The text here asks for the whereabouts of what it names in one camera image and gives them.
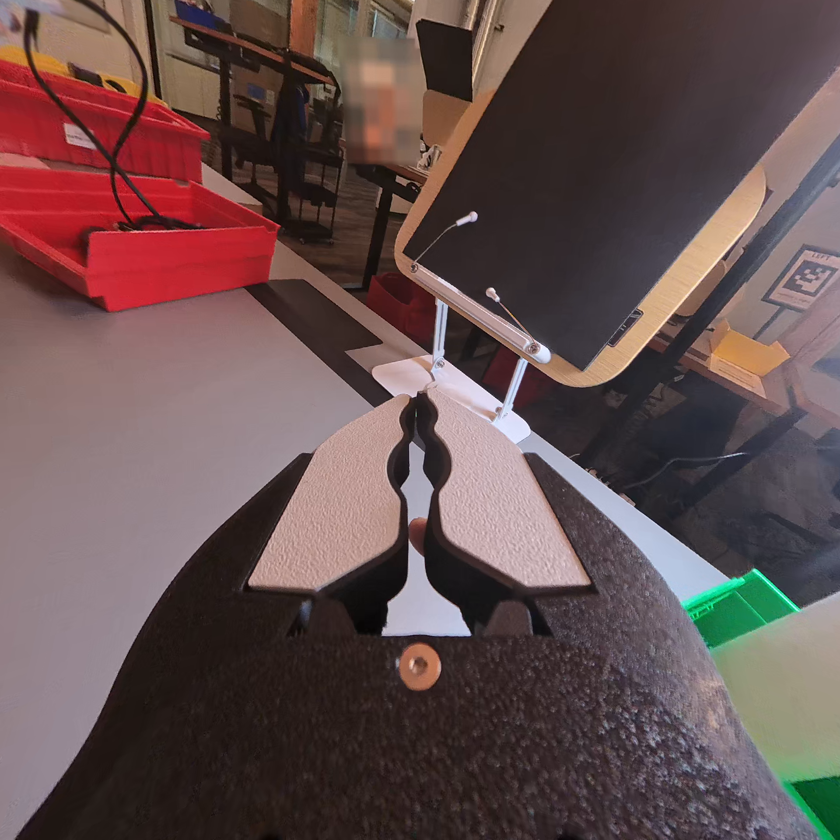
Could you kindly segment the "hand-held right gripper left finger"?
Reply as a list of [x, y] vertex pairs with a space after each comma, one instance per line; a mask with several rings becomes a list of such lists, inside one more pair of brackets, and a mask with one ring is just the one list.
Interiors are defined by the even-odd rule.
[[407, 578], [414, 399], [398, 395], [341, 427], [309, 457], [248, 579], [259, 592], [340, 602], [378, 635]]

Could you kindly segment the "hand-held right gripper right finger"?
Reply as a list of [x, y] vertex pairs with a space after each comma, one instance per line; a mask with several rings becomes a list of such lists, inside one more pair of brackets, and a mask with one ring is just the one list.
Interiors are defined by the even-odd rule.
[[432, 484], [423, 554], [435, 591], [470, 632], [485, 629], [502, 602], [594, 591], [529, 462], [510, 438], [441, 389], [416, 397], [416, 430]]

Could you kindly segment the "green plastic bin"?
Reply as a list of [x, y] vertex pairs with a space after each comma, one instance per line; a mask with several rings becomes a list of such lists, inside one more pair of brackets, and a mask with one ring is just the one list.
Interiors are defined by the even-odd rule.
[[[709, 650], [801, 610], [759, 570], [701, 592], [682, 606]], [[839, 838], [838, 775], [781, 783], [820, 838]]]

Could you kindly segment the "red open-front bin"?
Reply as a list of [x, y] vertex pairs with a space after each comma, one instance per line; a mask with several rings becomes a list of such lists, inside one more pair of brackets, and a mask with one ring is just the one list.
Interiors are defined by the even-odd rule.
[[3, 166], [2, 240], [108, 312], [268, 281], [277, 224], [200, 183], [133, 181], [192, 227], [126, 229], [108, 174]]

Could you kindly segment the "dark red storage bin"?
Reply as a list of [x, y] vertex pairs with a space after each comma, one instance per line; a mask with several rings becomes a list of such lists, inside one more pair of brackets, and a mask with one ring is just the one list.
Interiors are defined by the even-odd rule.
[[373, 276], [366, 306], [417, 343], [430, 343], [436, 319], [433, 295], [399, 272]]

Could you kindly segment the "wooden side desk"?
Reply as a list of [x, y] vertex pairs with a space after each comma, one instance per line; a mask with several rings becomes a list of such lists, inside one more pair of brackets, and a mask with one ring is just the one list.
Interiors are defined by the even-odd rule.
[[684, 353], [679, 363], [711, 382], [725, 387], [772, 417], [783, 417], [794, 409], [814, 417], [826, 429], [839, 428], [838, 379], [812, 367], [788, 360], [762, 378], [750, 380], [730, 365], [723, 373], [710, 366], [712, 334], [706, 329]]

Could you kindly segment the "yellow cardboard box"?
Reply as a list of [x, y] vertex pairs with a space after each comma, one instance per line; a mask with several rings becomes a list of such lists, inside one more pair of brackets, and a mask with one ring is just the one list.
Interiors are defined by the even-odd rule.
[[764, 377], [791, 358], [783, 345], [776, 341], [764, 344], [732, 329], [722, 318], [710, 336], [710, 363], [724, 363], [751, 375]]

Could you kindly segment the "wooden top office desk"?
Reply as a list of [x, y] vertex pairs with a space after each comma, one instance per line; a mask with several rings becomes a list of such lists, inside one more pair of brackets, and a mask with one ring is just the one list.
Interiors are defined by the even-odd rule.
[[353, 163], [353, 168], [360, 178], [381, 189], [360, 286], [362, 291], [368, 291], [371, 280], [380, 267], [393, 197], [398, 196], [407, 202], [409, 207], [412, 207], [426, 182], [427, 175], [416, 167], [401, 164]]
[[[218, 62], [217, 138], [222, 175], [232, 181], [234, 168], [250, 165], [250, 180], [241, 184], [241, 188], [254, 197], [267, 210], [269, 219], [277, 222], [287, 234], [280, 223], [278, 197], [280, 118], [277, 113], [280, 89], [287, 72], [281, 55], [284, 47], [275, 47], [251, 36], [236, 34], [229, 24], [212, 13], [199, 12], [195, 7], [187, 11], [186, 3], [176, 2], [175, 8], [176, 15], [170, 16], [170, 20], [181, 27], [185, 45], [216, 58]], [[233, 93], [233, 69], [269, 69], [280, 76], [272, 112], [267, 111], [255, 96]], [[322, 110], [318, 101], [331, 95], [332, 90], [323, 85], [310, 87], [309, 119], [313, 139], [317, 139], [321, 132], [322, 117], [315, 116], [315, 111]]]

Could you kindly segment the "black board with wooden rim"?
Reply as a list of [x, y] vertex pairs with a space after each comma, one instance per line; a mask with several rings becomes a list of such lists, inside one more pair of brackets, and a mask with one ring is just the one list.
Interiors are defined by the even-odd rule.
[[564, 385], [611, 380], [760, 210], [838, 68], [838, 2], [552, 2], [477, 97], [400, 270]]

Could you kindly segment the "framed poster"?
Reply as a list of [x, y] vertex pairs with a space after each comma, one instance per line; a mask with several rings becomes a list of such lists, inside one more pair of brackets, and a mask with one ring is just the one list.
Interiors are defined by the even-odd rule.
[[762, 301], [777, 308], [804, 313], [838, 282], [838, 278], [838, 252], [804, 245], [766, 290]]

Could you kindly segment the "beige board panel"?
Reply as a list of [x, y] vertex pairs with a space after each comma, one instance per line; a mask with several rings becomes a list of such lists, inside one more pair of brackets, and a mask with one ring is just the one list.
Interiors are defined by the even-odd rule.
[[444, 148], [472, 102], [427, 89], [423, 94], [422, 137], [426, 147]]

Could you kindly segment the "red bin with white label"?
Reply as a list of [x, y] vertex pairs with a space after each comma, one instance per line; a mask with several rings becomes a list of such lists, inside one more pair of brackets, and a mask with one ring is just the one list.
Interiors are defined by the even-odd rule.
[[[136, 98], [85, 81], [45, 73], [60, 100], [112, 153]], [[203, 181], [202, 144], [208, 133], [149, 101], [118, 162], [130, 174]], [[1, 152], [100, 169], [108, 163], [90, 138], [45, 94], [26, 66], [1, 62]]]

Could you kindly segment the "black flag panel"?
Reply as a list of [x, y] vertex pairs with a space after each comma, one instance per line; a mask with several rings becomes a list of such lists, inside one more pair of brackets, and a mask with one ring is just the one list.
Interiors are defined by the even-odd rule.
[[473, 35], [468, 28], [429, 19], [416, 22], [426, 88], [465, 102], [473, 100]]

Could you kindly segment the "yellow plastic bin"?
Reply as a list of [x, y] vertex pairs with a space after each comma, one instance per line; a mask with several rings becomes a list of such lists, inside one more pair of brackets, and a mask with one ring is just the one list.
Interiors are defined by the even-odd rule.
[[[114, 76], [105, 70], [90, 70], [39, 52], [33, 54], [33, 59], [39, 75], [62, 100], [92, 102], [125, 110], [136, 104], [142, 92], [138, 81]], [[24, 50], [4, 45], [1, 48], [1, 99], [9, 102], [14, 97], [47, 101]]]

